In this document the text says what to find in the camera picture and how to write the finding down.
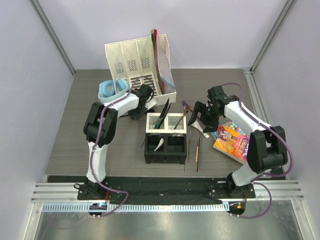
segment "wooden tabletop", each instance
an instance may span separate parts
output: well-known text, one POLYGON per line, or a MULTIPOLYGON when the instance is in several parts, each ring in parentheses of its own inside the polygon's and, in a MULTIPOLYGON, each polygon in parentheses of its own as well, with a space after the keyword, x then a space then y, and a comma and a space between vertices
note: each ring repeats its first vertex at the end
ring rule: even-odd
MULTIPOLYGON (((169 113, 182 113, 182 100, 193 106, 196 101, 207 102, 207 90, 213 86, 236 82, 243 86, 243 102, 253 111, 249 87, 242 69, 172 69, 176 86, 176 103, 173 103, 169 113)), ((83 133, 89 110, 94 102, 98 102, 99 84, 110 80, 109 70, 77 70, 65 105, 64 113, 56 135, 51 156, 46 168, 48 175, 86 175, 89 166, 89 148, 83 133)), ((228 95, 240 95, 240 89, 235 86, 224 86, 228 95)), ((155 107, 161 112, 163 106, 155 107)), ((220 123, 228 119, 221 118, 220 123)), ((191 130, 189 163, 151 163, 146 164, 144 148, 140 146, 145 138, 146 116, 139 120, 129 117, 119 118, 116 133, 111 142, 106 158, 106 173, 108 176, 148 176, 148 177, 226 177, 242 165, 213 148, 214 139, 201 139, 201 168, 197 172, 195 162, 198 130, 188 126, 187 137, 191 130)))

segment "white basket with slots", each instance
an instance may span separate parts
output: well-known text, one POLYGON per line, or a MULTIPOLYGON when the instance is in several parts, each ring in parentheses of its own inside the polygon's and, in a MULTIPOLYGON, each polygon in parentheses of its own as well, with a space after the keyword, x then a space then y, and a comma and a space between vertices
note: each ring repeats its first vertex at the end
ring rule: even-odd
MULTIPOLYGON (((165 34, 158 35, 158 40, 170 65, 167 36, 165 34)), ((154 91, 156 106, 166 104, 168 98, 171 103, 176 102, 177 92, 162 94, 160 91, 151 37, 106 44, 105 54, 114 83, 117 79, 125 78, 131 87, 137 78, 142 77, 134 87, 139 87, 142 84, 149 85, 154 91)))
POLYGON ((187 133, 187 121, 184 117, 180 122, 180 118, 183 113, 168 113, 160 126, 160 129, 154 129, 158 121, 160 113, 148 113, 146 115, 145 132, 147 134, 186 134, 187 133))

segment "colorful book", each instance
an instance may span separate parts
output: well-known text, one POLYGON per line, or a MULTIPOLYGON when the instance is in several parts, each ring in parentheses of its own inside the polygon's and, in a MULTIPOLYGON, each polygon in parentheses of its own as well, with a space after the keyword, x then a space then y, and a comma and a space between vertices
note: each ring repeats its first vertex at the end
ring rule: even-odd
POLYGON ((247 162, 249 138, 226 126, 221 126, 220 134, 213 148, 237 160, 241 164, 247 162))
POLYGON ((217 131, 212 132, 212 136, 213 136, 213 138, 215 140, 217 140, 217 138, 218 138, 218 136, 219 136, 219 134, 221 132, 222 127, 227 127, 229 129, 232 129, 233 131, 236 131, 237 133, 239 133, 239 134, 241 134, 243 136, 247 136, 245 134, 245 132, 242 131, 242 129, 234 121, 229 121, 229 122, 227 122, 225 124, 222 124, 222 125, 218 126, 218 130, 217 131))

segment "wall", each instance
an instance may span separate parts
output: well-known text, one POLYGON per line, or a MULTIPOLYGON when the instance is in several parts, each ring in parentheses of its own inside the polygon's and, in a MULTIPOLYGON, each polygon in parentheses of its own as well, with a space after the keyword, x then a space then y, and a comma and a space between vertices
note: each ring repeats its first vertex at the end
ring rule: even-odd
POLYGON ((250 67, 286 0, 39 0, 75 69, 107 69, 104 45, 167 34, 172 68, 250 67))
POLYGON ((271 122, 286 130, 295 159, 290 177, 300 183, 314 226, 320 225, 319 8, 318 0, 296 1, 255 72, 271 122))
POLYGON ((20 240, 72 75, 29 1, 1 1, 0 33, 0 233, 20 240))

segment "orange book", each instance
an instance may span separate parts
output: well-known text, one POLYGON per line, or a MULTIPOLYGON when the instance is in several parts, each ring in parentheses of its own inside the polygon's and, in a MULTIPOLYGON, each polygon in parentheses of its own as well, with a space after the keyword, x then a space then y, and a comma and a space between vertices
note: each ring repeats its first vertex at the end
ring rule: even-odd
POLYGON ((213 147, 241 164, 247 162, 249 138, 231 128, 222 126, 213 147))

